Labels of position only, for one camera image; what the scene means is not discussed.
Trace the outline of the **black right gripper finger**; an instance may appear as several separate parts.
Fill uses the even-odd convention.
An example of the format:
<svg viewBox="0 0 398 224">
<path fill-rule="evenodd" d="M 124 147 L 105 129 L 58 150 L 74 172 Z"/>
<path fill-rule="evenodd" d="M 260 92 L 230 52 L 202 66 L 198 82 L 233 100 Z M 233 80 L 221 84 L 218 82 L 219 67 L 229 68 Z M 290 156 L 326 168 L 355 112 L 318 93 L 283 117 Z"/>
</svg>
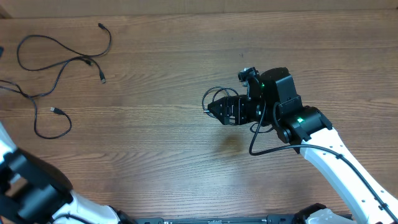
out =
<svg viewBox="0 0 398 224">
<path fill-rule="evenodd" d="M 235 116 L 233 114 L 226 114 L 222 113 L 219 115 L 219 121 L 223 125 L 244 125 L 247 123 L 246 117 L 242 116 Z"/>
<path fill-rule="evenodd" d="M 208 111 L 213 115 L 238 115 L 244 111 L 246 95 L 225 96 L 208 104 Z"/>
</svg>

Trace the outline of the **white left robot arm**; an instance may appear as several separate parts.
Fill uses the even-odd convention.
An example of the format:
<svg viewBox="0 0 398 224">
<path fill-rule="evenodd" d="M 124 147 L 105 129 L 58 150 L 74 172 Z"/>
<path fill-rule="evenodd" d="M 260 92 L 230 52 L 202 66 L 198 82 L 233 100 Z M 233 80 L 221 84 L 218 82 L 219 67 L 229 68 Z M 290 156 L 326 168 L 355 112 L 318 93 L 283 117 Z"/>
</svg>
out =
<svg viewBox="0 0 398 224">
<path fill-rule="evenodd" d="M 76 193 L 53 165 L 17 147 L 1 126 L 1 216 L 14 223 L 135 223 Z"/>
</svg>

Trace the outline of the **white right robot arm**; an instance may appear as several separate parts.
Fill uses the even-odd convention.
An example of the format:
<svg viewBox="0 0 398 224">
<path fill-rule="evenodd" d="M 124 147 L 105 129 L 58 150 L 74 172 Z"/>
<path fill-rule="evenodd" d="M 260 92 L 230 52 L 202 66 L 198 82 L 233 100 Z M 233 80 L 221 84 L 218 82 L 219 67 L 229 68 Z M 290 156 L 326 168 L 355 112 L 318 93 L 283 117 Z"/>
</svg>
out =
<svg viewBox="0 0 398 224">
<path fill-rule="evenodd" d="M 209 92 L 217 95 L 224 91 L 226 96 L 203 104 L 204 113 L 223 125 L 252 123 L 255 136 L 262 127 L 270 127 L 284 145 L 264 151 L 250 147 L 250 155 L 293 149 L 320 171 L 354 216 L 350 220 L 314 204 L 296 213 L 292 223 L 397 223 L 397 199 L 352 155 L 331 121 L 316 107 L 303 105 L 287 68 L 264 73 L 254 67 L 244 68 L 238 79 L 247 93 L 212 87 Z"/>
</svg>

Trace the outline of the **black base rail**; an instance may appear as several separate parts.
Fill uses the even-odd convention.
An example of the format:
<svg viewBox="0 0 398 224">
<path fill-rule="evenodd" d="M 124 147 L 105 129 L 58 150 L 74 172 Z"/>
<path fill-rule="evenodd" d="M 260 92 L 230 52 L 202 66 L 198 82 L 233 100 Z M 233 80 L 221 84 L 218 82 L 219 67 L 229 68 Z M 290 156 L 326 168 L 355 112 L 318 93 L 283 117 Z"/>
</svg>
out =
<svg viewBox="0 0 398 224">
<path fill-rule="evenodd" d="M 273 214 L 263 217 L 232 217 L 232 218 L 135 218 L 138 224 L 294 224 L 306 223 L 293 214 Z"/>
</svg>

